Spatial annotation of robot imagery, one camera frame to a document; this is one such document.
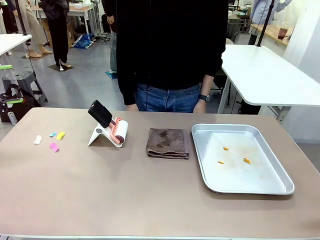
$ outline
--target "gray step stool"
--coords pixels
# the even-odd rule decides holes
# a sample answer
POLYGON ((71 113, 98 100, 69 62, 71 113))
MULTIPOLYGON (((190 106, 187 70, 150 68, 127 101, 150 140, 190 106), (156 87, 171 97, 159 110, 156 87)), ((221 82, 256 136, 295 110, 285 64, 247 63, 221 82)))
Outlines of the gray step stool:
POLYGON ((38 101, 39 104, 48 102, 47 96, 45 95, 44 91, 42 90, 39 82, 36 80, 34 73, 32 71, 23 71, 23 72, 13 72, 14 78, 7 74, 2 78, 4 90, 6 91, 11 83, 15 83, 17 81, 18 85, 30 93, 34 99, 38 101), (35 83, 37 90, 33 90, 31 88, 31 84, 35 83))

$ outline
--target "hand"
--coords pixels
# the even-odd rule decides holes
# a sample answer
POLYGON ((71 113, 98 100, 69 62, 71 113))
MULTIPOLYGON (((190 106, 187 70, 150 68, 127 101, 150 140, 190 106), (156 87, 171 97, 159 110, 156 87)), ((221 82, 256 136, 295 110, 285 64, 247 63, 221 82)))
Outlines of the hand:
POLYGON ((194 109, 193 109, 193 113, 194 114, 205 114, 206 113, 206 101, 199 99, 199 101, 197 102, 197 104, 195 105, 194 109))
POLYGON ((130 112, 139 112, 137 104, 127 105, 125 110, 130 112))
POLYGON ((115 18, 114 16, 108 16, 106 21, 108 24, 113 24, 115 22, 115 18))

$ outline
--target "lint roller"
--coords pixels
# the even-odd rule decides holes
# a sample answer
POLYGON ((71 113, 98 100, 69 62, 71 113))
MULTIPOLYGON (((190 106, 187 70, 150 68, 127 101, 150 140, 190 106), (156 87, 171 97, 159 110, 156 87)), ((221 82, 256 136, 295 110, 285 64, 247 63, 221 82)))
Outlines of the lint roller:
POLYGON ((110 127, 110 138, 117 144, 123 144, 127 136, 128 123, 120 117, 117 117, 115 121, 110 122, 110 127))
POLYGON ((92 104, 88 113, 103 127, 110 127, 110 138, 116 144, 122 144, 125 142, 128 123, 117 117, 115 120, 112 119, 112 114, 108 109, 103 106, 98 100, 95 100, 92 104))

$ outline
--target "folded cloth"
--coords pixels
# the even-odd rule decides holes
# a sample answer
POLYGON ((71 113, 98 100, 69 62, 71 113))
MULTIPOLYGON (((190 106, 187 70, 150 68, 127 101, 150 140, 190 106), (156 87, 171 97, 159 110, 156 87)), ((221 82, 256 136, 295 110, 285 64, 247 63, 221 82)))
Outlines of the folded cloth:
POLYGON ((188 132, 183 129, 150 128, 146 153, 153 158, 189 159, 188 132))

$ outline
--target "silver baking tray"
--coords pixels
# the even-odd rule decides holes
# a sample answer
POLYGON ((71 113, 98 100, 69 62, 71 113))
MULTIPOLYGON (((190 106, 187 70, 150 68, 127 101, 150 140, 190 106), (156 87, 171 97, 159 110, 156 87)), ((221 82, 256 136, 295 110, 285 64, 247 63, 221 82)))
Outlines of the silver baking tray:
POLYGON ((255 127, 196 124, 191 132, 203 181, 209 189, 238 194, 294 193, 294 183, 255 127))

